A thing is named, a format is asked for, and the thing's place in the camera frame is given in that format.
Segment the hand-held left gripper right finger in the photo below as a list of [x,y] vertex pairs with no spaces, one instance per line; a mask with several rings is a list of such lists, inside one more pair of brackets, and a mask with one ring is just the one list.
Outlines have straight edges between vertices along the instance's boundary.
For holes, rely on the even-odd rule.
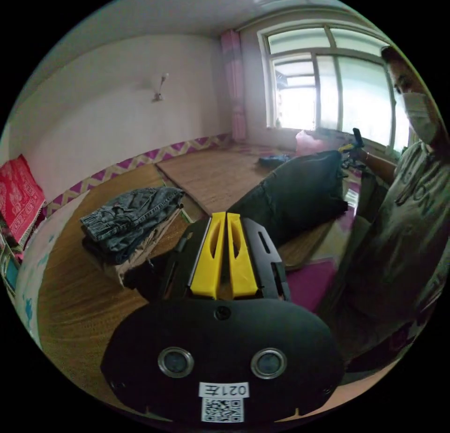
[[227,232],[232,297],[253,298],[258,292],[258,285],[239,214],[227,213]]

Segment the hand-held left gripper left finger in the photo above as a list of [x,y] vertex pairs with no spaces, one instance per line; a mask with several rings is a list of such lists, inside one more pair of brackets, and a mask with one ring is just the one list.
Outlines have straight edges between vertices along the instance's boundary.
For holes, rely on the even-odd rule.
[[220,287],[226,213],[213,213],[202,243],[190,290],[194,297],[216,299]]

